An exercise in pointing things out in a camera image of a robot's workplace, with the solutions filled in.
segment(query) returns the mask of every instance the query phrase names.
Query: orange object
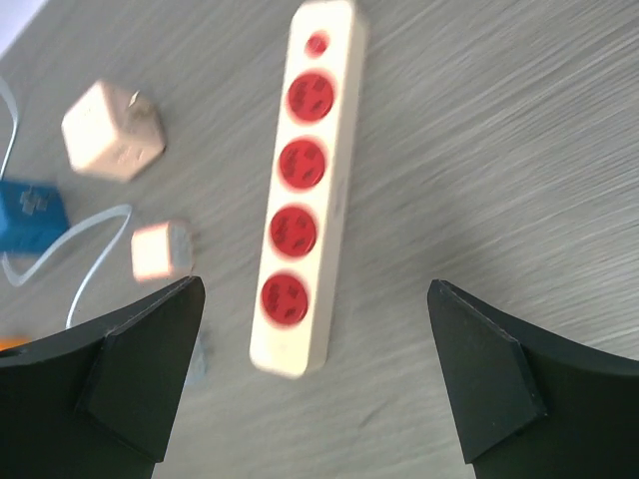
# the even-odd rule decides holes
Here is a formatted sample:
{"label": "orange object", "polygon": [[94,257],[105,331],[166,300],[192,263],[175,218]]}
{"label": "orange object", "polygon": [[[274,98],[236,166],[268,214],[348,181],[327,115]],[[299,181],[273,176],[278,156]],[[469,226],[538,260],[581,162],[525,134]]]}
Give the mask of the orange object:
{"label": "orange object", "polygon": [[28,337],[0,337],[0,351],[31,342]]}

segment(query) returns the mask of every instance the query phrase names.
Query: blue box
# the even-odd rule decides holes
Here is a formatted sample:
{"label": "blue box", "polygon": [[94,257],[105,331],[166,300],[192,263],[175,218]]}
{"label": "blue box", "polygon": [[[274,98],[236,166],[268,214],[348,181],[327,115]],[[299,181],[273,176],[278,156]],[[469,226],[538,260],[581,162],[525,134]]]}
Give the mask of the blue box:
{"label": "blue box", "polygon": [[1,252],[40,254],[68,229],[56,187],[0,181]]}

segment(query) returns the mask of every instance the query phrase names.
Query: white cord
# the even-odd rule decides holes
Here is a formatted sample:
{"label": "white cord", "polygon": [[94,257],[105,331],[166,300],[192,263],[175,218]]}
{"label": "white cord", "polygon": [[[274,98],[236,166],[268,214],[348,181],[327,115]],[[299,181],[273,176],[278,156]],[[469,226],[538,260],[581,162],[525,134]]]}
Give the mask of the white cord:
{"label": "white cord", "polygon": [[[3,100],[7,104],[9,108],[9,113],[11,113],[11,118],[13,120],[13,133],[11,134],[11,140],[9,142],[9,146],[7,147],[7,153],[4,156],[4,161],[2,162],[2,167],[0,167],[0,181],[4,178],[5,170],[7,169],[7,165],[9,163],[9,158],[11,157],[11,153],[13,152],[13,146],[15,144],[16,136],[18,133],[18,126],[20,125],[20,116],[18,113],[18,106],[15,100],[15,97],[11,93],[11,89],[6,84],[6,82],[0,77],[0,96],[2,96]],[[116,243],[122,235],[124,234],[127,225],[131,219],[133,214],[133,209],[130,205],[119,205],[118,207],[113,207],[108,210],[105,210],[101,213],[93,215],[92,217],[86,218],[85,220],[79,222],[74,227],[67,230],[63,235],[61,235],[58,239],[56,239],[53,244],[51,244],[46,251],[38,258],[38,260],[25,272],[22,274],[17,273],[11,263],[9,261],[9,256],[7,253],[2,254],[2,268],[4,269],[4,273],[7,276],[9,282],[15,286],[20,287],[25,284],[31,277],[40,269],[40,267],[45,263],[45,261],[51,257],[51,255],[56,252],[63,244],[67,241],[73,239],[77,235],[83,233],[89,228],[94,227],[95,225],[99,225],[105,221],[111,220],[113,218],[124,218],[124,222],[122,226],[115,234],[115,236],[109,241],[104,250],[100,253],[96,261],[93,263],[87,275],[84,276],[84,279],[80,283],[80,287],[76,292],[73,301],[71,302],[71,307],[69,308],[69,313],[67,314],[67,322],[66,329],[69,329],[72,326],[73,314],[78,306],[78,301],[80,300],[80,296],[84,292],[87,284],[94,276],[95,272],[105,261],[111,250],[115,247]]]}

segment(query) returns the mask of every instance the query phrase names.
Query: small white block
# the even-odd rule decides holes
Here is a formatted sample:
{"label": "small white block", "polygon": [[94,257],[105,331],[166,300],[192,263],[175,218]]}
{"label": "small white block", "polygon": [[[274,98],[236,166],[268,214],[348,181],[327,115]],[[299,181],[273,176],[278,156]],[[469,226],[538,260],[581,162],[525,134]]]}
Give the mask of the small white block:
{"label": "small white block", "polygon": [[117,182],[131,180],[166,147],[153,105],[102,80],[64,116],[62,134],[76,173]]}
{"label": "small white block", "polygon": [[131,237],[131,263],[137,282],[191,274],[191,234],[182,222],[166,222],[136,230]]}
{"label": "small white block", "polygon": [[250,346],[273,374],[326,360],[365,45],[352,0],[291,24]]}

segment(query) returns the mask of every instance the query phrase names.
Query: cube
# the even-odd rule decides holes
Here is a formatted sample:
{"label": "cube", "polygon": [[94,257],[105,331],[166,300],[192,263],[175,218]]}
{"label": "cube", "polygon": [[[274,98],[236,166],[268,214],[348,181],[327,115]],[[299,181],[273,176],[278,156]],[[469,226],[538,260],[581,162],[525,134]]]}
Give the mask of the cube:
{"label": "cube", "polygon": [[131,261],[137,282],[191,274],[193,248],[187,225],[171,221],[136,230]]}
{"label": "cube", "polygon": [[121,183],[147,168],[166,147],[153,105],[103,80],[67,112],[62,133],[76,173]]}
{"label": "cube", "polygon": [[40,254],[68,229],[56,187],[0,182],[1,252]]}

